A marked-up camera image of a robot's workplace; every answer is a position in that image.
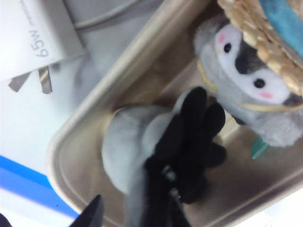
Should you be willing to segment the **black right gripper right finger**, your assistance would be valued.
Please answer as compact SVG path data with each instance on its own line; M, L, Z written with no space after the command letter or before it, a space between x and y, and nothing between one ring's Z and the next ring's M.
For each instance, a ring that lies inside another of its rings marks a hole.
M146 205L143 227L188 227L189 221L176 187L177 175L169 165L146 161Z

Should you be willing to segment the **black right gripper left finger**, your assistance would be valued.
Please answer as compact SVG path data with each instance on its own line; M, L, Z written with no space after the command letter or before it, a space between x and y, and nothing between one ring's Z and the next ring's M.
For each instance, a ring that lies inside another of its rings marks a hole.
M71 227L101 227L103 225L103 216L103 198L98 194L71 223Z

